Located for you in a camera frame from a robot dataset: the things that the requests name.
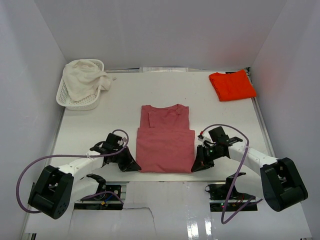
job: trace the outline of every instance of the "orange cloth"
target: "orange cloth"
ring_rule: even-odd
[[[213,73],[209,75],[210,82],[221,102],[254,98],[257,93],[251,85],[245,70],[235,73]]]

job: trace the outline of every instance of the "white fabric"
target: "white fabric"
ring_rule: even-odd
[[[102,90],[109,90],[111,86],[107,73],[86,59],[74,60],[65,65],[62,79],[73,101],[95,94],[99,86],[102,86]]]

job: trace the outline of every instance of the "white backdrop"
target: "white backdrop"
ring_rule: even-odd
[[[320,239],[319,13],[319,0],[287,1],[252,66],[274,152],[295,162],[308,190],[302,207],[315,240]]]
[[[35,0],[67,61],[106,69],[252,65],[286,0]]]
[[[50,152],[62,108],[55,96],[66,60],[33,0],[0,0],[0,233],[19,239],[25,212],[16,201],[22,170]],[[27,204],[43,164],[21,184]]]

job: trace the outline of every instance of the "white basket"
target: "white basket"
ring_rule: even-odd
[[[97,59],[87,59],[87,60],[97,65],[101,71],[104,70],[105,66],[102,61]],[[102,87],[99,86],[95,94],[87,96],[86,98],[80,101],[73,101],[68,94],[68,90],[64,80],[61,78],[60,85],[59,85],[58,92],[56,94],[55,99],[59,105],[64,106],[69,110],[74,110],[74,111],[91,110],[97,107],[100,102],[99,96],[100,96],[101,88]]]

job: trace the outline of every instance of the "purple cable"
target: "purple cable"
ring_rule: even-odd
[[[102,157],[110,157],[110,156],[114,156],[114,155],[117,155],[119,153],[121,153],[128,145],[128,142],[129,142],[129,135],[127,132],[125,132],[124,130],[121,130],[121,129],[116,129],[114,130],[112,133],[115,133],[115,132],[122,132],[125,134],[126,136],[126,143],[123,145],[123,147],[119,150],[119,151],[116,151],[114,153],[109,153],[109,154],[102,154],[102,155],[68,155],[68,154],[57,154],[57,155],[48,155],[48,156],[43,156],[43,157],[40,157],[38,158],[37,160],[34,160],[33,162],[31,162],[28,166],[25,167],[25,169],[23,169],[23,171],[21,172],[19,178],[18,178],[18,181],[16,182],[16,187],[15,187],[15,196],[16,196],[16,201],[18,202],[20,208],[29,213],[29,214],[38,214],[38,213],[41,213],[41,211],[32,211],[32,210],[29,210],[28,208],[26,208],[22,202],[21,202],[21,199],[20,199],[20,193],[19,193],[19,188],[20,188],[20,183],[21,183],[21,180],[22,180],[22,177],[24,176],[24,174],[26,173],[26,171],[31,167],[33,166],[34,164],[36,164],[37,162],[40,162],[44,159],[50,159],[50,158],[102,158]]]
[[[120,201],[120,203],[122,205],[124,204],[124,202],[121,200],[121,198],[118,197],[118,195],[115,194],[113,191],[102,191],[102,192],[98,192],[98,193],[95,193],[95,194],[92,194],[92,195],[89,195],[89,196],[85,196],[84,198],[81,199],[81,201],[86,200],[86,199],[91,199],[91,198],[99,196],[101,194],[112,194],[113,196],[115,196]]]
[[[236,129],[235,127],[233,126],[230,126],[230,125],[227,125],[227,124],[212,124],[210,126],[207,126],[201,133],[203,134],[207,129],[209,128],[212,128],[212,127],[215,127],[215,126],[223,126],[223,127],[227,127],[227,128],[231,128],[235,131],[237,131],[238,133],[240,133],[246,140],[246,148],[244,150],[244,154],[242,156],[242,159],[241,159],[241,162],[239,164],[239,167],[238,169],[236,170],[235,174],[234,174],[234,178],[232,180],[232,183],[231,183],[231,186],[230,186],[230,189],[228,191],[228,194],[226,195],[226,199],[225,199],[225,202],[224,202],[224,208],[222,210],[222,215],[221,215],[221,223],[222,224],[226,224],[228,223],[235,215],[237,215],[243,208],[245,208],[249,203],[250,201],[252,201],[255,197],[252,196],[248,199],[248,201],[246,203],[244,203],[241,207],[239,207],[238,210],[236,210],[227,220],[224,220],[225,218],[225,213],[226,213],[226,210],[227,210],[227,205],[228,205],[228,201],[230,200],[230,196],[231,196],[231,192],[232,192],[232,189],[234,188],[235,186],[235,183],[236,183],[236,180],[237,180],[237,177],[239,175],[239,172],[241,170],[241,167],[243,166],[244,162],[245,162],[245,159],[246,159],[246,156],[247,156],[247,153],[248,153],[248,147],[249,147],[249,138],[243,134],[240,130]],[[258,204],[262,201],[262,199],[260,199],[259,201],[256,201],[256,202],[252,202],[251,205],[255,205],[255,204]]]

